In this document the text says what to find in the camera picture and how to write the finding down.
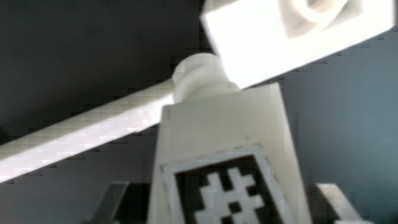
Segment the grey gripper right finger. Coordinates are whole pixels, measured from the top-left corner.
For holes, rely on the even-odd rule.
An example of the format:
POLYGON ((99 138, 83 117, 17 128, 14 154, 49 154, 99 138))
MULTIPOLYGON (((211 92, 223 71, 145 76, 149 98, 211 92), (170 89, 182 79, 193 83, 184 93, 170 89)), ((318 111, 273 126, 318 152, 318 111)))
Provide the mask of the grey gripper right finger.
POLYGON ((337 216, 333 224, 373 224, 373 222, 360 217, 339 186, 332 183, 318 183, 316 188, 337 216))

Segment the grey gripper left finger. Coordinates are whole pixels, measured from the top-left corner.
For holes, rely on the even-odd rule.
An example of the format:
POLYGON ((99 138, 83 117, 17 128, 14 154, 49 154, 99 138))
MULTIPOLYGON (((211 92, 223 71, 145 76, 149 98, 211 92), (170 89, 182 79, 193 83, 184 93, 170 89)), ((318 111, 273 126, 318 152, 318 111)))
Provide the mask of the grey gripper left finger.
POLYGON ((90 219, 81 224, 119 224, 115 219, 122 198, 127 190, 127 182, 113 182, 106 188, 103 199, 90 219))

